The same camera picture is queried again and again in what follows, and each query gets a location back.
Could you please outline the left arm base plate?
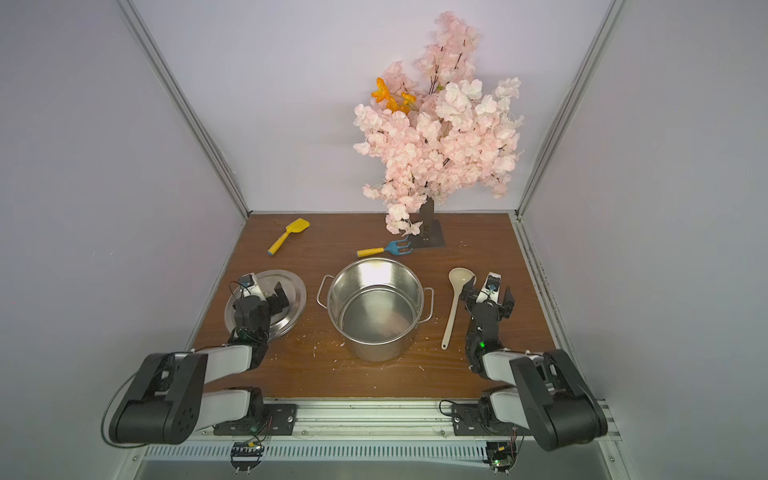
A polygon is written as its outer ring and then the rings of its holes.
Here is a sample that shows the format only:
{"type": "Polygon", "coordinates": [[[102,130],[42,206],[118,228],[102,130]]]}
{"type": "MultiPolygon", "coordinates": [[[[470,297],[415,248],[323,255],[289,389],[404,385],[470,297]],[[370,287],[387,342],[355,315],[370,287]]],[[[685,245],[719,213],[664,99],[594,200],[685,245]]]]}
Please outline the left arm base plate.
{"type": "Polygon", "coordinates": [[[291,436],[297,420],[298,406],[290,403],[267,403],[246,417],[213,427],[214,436],[291,436]]]}

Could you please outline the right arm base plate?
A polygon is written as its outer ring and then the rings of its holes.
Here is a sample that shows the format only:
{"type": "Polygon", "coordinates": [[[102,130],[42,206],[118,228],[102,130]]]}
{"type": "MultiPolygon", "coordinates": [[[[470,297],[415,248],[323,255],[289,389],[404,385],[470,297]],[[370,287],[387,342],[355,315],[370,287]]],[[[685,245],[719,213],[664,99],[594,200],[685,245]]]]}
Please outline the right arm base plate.
{"type": "Polygon", "coordinates": [[[503,436],[504,430],[486,424],[476,404],[451,403],[449,416],[457,437],[503,436]]]}

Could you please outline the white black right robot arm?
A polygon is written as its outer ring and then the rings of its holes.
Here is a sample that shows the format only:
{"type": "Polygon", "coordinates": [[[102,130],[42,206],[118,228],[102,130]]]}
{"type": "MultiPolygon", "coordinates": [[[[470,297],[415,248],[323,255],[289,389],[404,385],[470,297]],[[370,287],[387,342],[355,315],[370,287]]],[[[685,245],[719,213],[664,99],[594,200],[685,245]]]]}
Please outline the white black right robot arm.
{"type": "Polygon", "coordinates": [[[602,407],[567,352],[520,353],[503,346],[499,326],[514,307],[509,290],[499,303],[496,292],[467,282],[459,299],[470,315],[465,336],[470,370],[503,384],[479,402],[490,422],[529,431],[545,451],[586,444],[608,433],[602,407]]]}

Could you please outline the cream plastic ladle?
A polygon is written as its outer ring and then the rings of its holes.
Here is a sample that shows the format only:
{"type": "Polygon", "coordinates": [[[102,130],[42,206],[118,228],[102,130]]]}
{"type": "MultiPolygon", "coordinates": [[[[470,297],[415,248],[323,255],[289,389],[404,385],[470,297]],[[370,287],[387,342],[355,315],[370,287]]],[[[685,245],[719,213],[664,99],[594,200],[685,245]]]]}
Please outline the cream plastic ladle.
{"type": "Polygon", "coordinates": [[[475,283],[475,274],[471,270],[464,267],[453,268],[449,272],[448,278],[453,290],[453,298],[445,331],[441,341],[442,350],[447,350],[450,345],[450,340],[453,334],[455,319],[458,311],[458,304],[460,296],[463,292],[463,288],[467,283],[470,283],[471,285],[474,285],[475,283]]]}

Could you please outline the stainless steel pot lid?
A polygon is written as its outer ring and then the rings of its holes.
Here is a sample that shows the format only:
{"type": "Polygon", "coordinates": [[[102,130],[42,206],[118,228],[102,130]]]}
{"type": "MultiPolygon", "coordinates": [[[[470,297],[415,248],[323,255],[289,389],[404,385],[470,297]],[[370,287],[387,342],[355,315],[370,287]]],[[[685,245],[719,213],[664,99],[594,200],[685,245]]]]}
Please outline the stainless steel pot lid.
{"type": "MultiPolygon", "coordinates": [[[[298,323],[306,308],[307,290],[299,276],[287,270],[266,270],[254,274],[266,297],[274,293],[275,284],[280,282],[290,302],[288,308],[271,316],[269,341],[274,341],[286,335],[298,323]]],[[[228,332],[232,332],[235,328],[233,305],[237,299],[241,298],[237,280],[230,282],[230,297],[224,309],[224,322],[228,332]]]]}

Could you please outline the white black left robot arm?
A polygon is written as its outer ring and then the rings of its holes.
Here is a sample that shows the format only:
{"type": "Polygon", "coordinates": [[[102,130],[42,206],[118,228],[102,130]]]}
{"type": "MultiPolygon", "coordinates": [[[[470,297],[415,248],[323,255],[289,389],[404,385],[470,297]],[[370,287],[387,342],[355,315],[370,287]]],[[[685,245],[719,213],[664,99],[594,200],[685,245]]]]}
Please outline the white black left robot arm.
{"type": "Polygon", "coordinates": [[[253,434],[266,428],[269,415],[257,387],[206,393],[213,381],[253,370],[266,356],[271,318],[290,306],[280,283],[265,294],[257,283],[243,284],[233,298],[242,321],[222,346],[198,351],[155,353],[115,392],[122,398],[101,419],[102,441],[118,449],[151,444],[178,445],[197,431],[244,421],[253,434]]]}

